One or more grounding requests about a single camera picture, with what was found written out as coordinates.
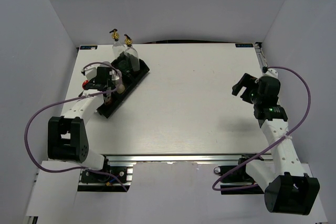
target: gray wall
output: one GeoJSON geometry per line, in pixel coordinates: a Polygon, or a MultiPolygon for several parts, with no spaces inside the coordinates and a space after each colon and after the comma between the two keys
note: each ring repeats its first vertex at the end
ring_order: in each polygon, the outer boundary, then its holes
{"type": "Polygon", "coordinates": [[[284,0],[50,0],[70,38],[110,44],[113,28],[136,43],[165,39],[263,41],[284,0]]]}
{"type": "MultiPolygon", "coordinates": [[[[330,223],[336,223],[335,41],[336,0],[286,0],[264,42],[269,64],[295,69],[310,86],[310,115],[293,133],[293,141],[301,160],[320,181],[330,223]]],[[[304,113],[307,95],[291,73],[280,71],[279,78],[282,105],[293,126],[304,113]]]]}
{"type": "MultiPolygon", "coordinates": [[[[37,168],[24,147],[24,128],[42,106],[65,97],[76,49],[49,0],[0,0],[0,222],[22,223],[37,168]]],[[[29,141],[46,158],[48,119],[32,124],[29,141]]]]}

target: cable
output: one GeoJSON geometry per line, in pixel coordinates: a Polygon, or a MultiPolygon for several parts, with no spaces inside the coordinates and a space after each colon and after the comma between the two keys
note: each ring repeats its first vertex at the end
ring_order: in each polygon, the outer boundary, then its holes
{"type": "MultiPolygon", "coordinates": [[[[103,64],[103,65],[106,65],[106,66],[112,68],[114,71],[116,71],[117,75],[119,76],[119,79],[121,80],[121,73],[120,73],[120,71],[117,71],[117,69],[114,68],[111,64],[108,64],[108,63],[105,63],[105,62],[92,62],[90,64],[87,64],[84,68],[86,68],[86,67],[88,67],[90,65],[93,65],[93,64],[103,64]]],[[[117,88],[119,87],[119,85],[120,84],[118,84],[115,87],[115,89],[113,89],[113,90],[108,90],[108,91],[102,91],[102,92],[97,92],[97,93],[89,94],[88,97],[94,97],[94,96],[100,95],[100,94],[108,94],[108,93],[115,92],[117,90],[117,88]]],[[[43,170],[44,172],[47,172],[47,173],[64,173],[64,172],[68,172],[70,170],[87,169],[87,167],[83,167],[83,166],[76,166],[76,167],[62,169],[62,170],[50,170],[50,169],[44,168],[43,166],[41,166],[36,161],[36,159],[34,158],[33,154],[31,153],[31,150],[30,150],[29,144],[28,144],[28,130],[29,130],[29,127],[30,127],[32,121],[35,119],[35,117],[38,114],[40,114],[42,111],[45,111],[48,108],[51,108],[51,107],[54,107],[54,106],[57,106],[57,105],[60,105],[60,104],[64,104],[64,103],[67,103],[67,102],[82,100],[82,99],[85,99],[85,98],[87,98],[87,97],[86,96],[81,96],[81,97],[75,97],[75,98],[71,98],[71,99],[68,99],[68,100],[52,103],[50,105],[47,105],[47,106],[43,107],[42,109],[38,110],[37,112],[35,112],[35,114],[28,120],[26,128],[25,128],[24,142],[25,142],[25,147],[26,147],[26,151],[28,153],[28,156],[31,159],[31,161],[34,163],[34,165],[37,166],[37,168],[39,168],[39,169],[41,169],[41,170],[43,170]]],[[[88,169],[88,170],[90,172],[92,172],[92,173],[101,174],[101,175],[108,175],[110,177],[115,178],[119,182],[119,184],[123,187],[123,189],[125,191],[127,191],[127,188],[123,185],[123,183],[116,176],[114,176],[113,174],[99,172],[97,170],[91,170],[91,169],[88,169]]]]}
{"type": "MultiPolygon", "coordinates": [[[[306,83],[306,81],[298,74],[296,73],[294,70],[291,70],[289,68],[286,67],[279,67],[279,66],[274,66],[274,67],[268,67],[268,69],[270,68],[275,68],[275,69],[284,69],[287,70],[289,72],[292,72],[293,74],[295,74],[304,84],[304,86],[306,87],[307,90],[307,94],[308,94],[308,104],[307,104],[307,109],[306,112],[303,116],[303,118],[301,119],[301,121],[294,126],[294,128],[292,128],[290,131],[288,131],[286,133],[286,136],[289,136],[291,133],[293,133],[298,127],[301,126],[301,124],[306,120],[309,110],[310,110],[310,104],[311,104],[311,94],[310,94],[310,89],[308,87],[308,84],[306,83]]],[[[248,160],[242,162],[240,165],[237,165],[235,168],[229,170],[228,172],[226,172],[225,174],[223,174],[221,177],[219,177],[218,180],[216,180],[216,182],[212,185],[212,189],[215,191],[230,191],[230,190],[241,190],[241,189],[247,189],[247,188],[253,188],[258,186],[257,184],[254,185],[250,185],[250,186],[240,186],[240,187],[232,187],[232,188],[215,188],[215,186],[221,181],[223,180],[225,177],[227,177],[228,175],[230,175],[231,173],[237,171],[238,169],[242,168],[243,166],[245,166],[246,164],[248,164],[249,162],[251,162],[252,160],[257,159],[258,157],[262,156],[263,154],[265,154],[266,152],[268,152],[270,149],[272,149],[273,147],[275,147],[276,145],[280,144],[285,138],[286,136],[282,136],[279,140],[275,141],[274,143],[272,143],[269,147],[267,147],[266,149],[264,149],[263,151],[259,152],[258,154],[256,154],[255,156],[249,158],[248,160]]]]}

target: clear bottle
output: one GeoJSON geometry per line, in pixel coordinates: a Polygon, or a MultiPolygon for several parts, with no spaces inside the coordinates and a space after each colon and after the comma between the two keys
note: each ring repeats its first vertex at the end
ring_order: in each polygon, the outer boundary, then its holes
{"type": "Polygon", "coordinates": [[[110,31],[110,33],[112,33],[112,39],[114,40],[112,50],[116,59],[118,59],[119,57],[124,58],[126,50],[125,46],[119,40],[119,34],[117,33],[117,31],[117,29],[113,29],[112,31],[110,31]]]}
{"type": "Polygon", "coordinates": [[[132,39],[127,34],[125,34],[125,36],[125,44],[127,46],[125,57],[129,60],[133,71],[138,72],[140,70],[138,52],[132,46],[132,39]]]}

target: bottle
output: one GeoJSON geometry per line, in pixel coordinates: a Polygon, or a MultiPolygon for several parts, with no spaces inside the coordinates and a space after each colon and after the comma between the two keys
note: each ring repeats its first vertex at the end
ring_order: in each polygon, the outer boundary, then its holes
{"type": "Polygon", "coordinates": [[[113,29],[112,31],[110,31],[110,33],[112,33],[112,39],[114,39],[114,43],[112,46],[112,50],[114,53],[114,56],[116,59],[118,59],[120,57],[120,59],[124,58],[125,55],[125,46],[120,43],[119,41],[119,34],[117,33],[117,29],[113,29]]]}
{"type": "Polygon", "coordinates": [[[125,57],[128,58],[129,62],[131,63],[133,71],[137,72],[140,70],[138,52],[132,46],[132,39],[127,34],[125,34],[125,36],[125,44],[127,46],[127,49],[125,51],[125,57]]]}

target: tabletop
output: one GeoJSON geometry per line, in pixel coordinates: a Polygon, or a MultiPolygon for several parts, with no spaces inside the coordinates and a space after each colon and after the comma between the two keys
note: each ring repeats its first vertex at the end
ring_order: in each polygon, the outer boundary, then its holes
{"type": "MultiPolygon", "coordinates": [[[[235,44],[134,45],[150,72],[106,119],[86,125],[100,154],[240,154],[268,146],[253,106],[231,94],[244,73],[261,75],[255,49],[235,44]]],[[[112,45],[79,50],[66,99],[77,97],[93,61],[114,60],[112,45]]],[[[74,103],[64,105],[62,113],[74,103]]]]}

